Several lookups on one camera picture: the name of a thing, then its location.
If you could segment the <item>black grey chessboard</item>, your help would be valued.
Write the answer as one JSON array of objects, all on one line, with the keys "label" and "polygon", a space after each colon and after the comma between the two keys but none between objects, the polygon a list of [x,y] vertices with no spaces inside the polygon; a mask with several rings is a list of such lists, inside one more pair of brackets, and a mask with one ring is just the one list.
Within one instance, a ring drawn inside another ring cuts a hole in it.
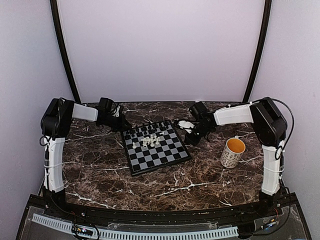
[{"label": "black grey chessboard", "polygon": [[[132,176],[152,172],[192,158],[170,120],[137,126],[124,130],[120,134]],[[160,137],[159,144],[154,147],[143,147],[142,138],[150,135]],[[133,149],[133,142],[137,145],[136,149]]]}]

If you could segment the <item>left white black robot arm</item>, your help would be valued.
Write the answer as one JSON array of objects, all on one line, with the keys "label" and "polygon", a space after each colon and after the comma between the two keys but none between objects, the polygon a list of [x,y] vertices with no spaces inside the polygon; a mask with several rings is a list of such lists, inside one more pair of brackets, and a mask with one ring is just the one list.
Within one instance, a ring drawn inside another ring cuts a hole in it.
[{"label": "left white black robot arm", "polygon": [[50,198],[65,195],[63,182],[63,149],[73,119],[107,126],[112,132],[128,130],[132,125],[123,113],[123,106],[102,97],[97,107],[90,107],[73,100],[54,98],[46,109],[40,127],[39,143],[44,147],[44,183],[42,193]]}]

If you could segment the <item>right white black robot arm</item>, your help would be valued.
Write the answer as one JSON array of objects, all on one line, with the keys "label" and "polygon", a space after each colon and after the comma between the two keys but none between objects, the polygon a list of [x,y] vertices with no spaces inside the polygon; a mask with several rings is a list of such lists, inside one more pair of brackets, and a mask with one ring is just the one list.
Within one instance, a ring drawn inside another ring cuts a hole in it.
[{"label": "right white black robot arm", "polygon": [[218,126],[250,123],[263,151],[263,181],[255,213],[266,217],[275,208],[271,199],[281,188],[281,177],[284,171],[286,144],[291,137],[287,133],[288,123],[276,106],[277,99],[264,97],[255,101],[228,105],[209,111],[202,102],[196,102],[189,109],[196,124],[186,128],[184,141],[196,146],[202,138],[214,132]]}]

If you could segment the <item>white chess piece pile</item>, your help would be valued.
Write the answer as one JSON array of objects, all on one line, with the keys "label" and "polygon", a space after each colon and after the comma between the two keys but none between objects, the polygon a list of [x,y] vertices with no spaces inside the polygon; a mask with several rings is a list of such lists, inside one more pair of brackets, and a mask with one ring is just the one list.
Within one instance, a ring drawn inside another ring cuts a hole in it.
[{"label": "white chess piece pile", "polygon": [[159,136],[156,136],[156,135],[152,134],[150,136],[142,138],[142,146],[144,148],[147,148],[148,146],[154,147],[155,145],[159,145],[160,144],[160,140],[161,140],[161,138]]}]

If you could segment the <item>white patterned mug yellow inside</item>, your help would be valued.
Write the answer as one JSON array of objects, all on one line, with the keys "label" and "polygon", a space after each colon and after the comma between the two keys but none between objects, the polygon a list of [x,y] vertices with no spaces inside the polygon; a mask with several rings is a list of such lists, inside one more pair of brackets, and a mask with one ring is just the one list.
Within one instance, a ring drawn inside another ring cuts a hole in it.
[{"label": "white patterned mug yellow inside", "polygon": [[228,169],[235,168],[246,150],[245,143],[236,135],[226,141],[220,163]]}]

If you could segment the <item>left black frame post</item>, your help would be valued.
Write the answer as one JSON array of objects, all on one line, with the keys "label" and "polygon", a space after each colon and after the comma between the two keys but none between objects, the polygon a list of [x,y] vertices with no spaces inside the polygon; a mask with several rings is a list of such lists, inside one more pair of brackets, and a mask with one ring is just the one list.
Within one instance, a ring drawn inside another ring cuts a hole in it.
[{"label": "left black frame post", "polygon": [[67,48],[66,48],[66,44],[63,36],[62,24],[60,21],[60,15],[59,15],[59,9],[58,9],[58,1],[50,0],[49,2],[50,2],[53,25],[55,29],[55,35],[56,35],[62,63],[64,66],[65,74],[68,80],[68,84],[69,84],[73,99],[75,100],[76,103],[81,104],[82,103],[81,98],[76,86],[76,81],[72,73],[72,68],[69,61]]}]

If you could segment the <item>black frame post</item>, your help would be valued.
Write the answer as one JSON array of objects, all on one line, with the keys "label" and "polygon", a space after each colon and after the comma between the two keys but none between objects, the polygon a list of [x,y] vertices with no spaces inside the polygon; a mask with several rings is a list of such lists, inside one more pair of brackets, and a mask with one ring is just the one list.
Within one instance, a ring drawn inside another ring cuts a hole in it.
[{"label": "black frame post", "polygon": [[50,2],[53,25],[55,29],[55,35],[56,35],[62,63],[64,66],[65,74],[68,80],[68,84],[69,84],[73,99],[75,100],[76,103],[81,104],[82,103],[81,98],[76,86],[76,81],[72,73],[72,68],[69,61],[67,48],[66,48],[66,44],[63,36],[62,24],[60,21],[60,15],[59,15],[59,9],[58,9],[58,1],[50,0],[49,2]]},{"label": "black frame post", "polygon": [[261,62],[261,58],[264,50],[265,40],[267,36],[271,8],[272,8],[272,0],[265,0],[257,47],[256,47],[250,75],[248,78],[248,83],[242,99],[242,103],[246,103],[249,101],[255,85],[256,77],[258,74],[258,70],[259,70],[259,66],[260,66],[260,62]]}]

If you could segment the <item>black front rail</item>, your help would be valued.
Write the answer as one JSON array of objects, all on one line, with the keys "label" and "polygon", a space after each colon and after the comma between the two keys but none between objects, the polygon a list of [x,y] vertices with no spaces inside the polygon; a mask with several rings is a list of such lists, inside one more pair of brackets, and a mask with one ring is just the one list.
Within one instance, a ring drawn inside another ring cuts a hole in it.
[{"label": "black front rail", "polygon": [[41,208],[44,213],[74,221],[78,224],[108,226],[110,224],[127,225],[191,225],[217,223],[223,225],[252,225],[255,220],[264,217],[279,218],[283,210],[279,207],[269,210],[260,209],[256,202],[234,207],[210,208],[187,211],[133,211],[115,210],[100,207],[68,203],[65,208],[57,207],[53,202],[45,201]]}]

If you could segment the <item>right black frame post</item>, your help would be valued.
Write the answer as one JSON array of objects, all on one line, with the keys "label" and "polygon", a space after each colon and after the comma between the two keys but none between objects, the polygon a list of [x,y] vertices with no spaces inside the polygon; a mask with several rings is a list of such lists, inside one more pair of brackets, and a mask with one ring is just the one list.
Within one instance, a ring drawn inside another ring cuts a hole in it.
[{"label": "right black frame post", "polygon": [[248,83],[242,99],[242,103],[246,103],[249,101],[255,85],[256,77],[258,74],[258,70],[259,70],[259,66],[260,66],[260,62],[261,62],[261,58],[264,50],[265,40],[267,36],[271,8],[272,8],[272,0],[265,0],[257,47],[256,47],[250,75],[248,78]]}]

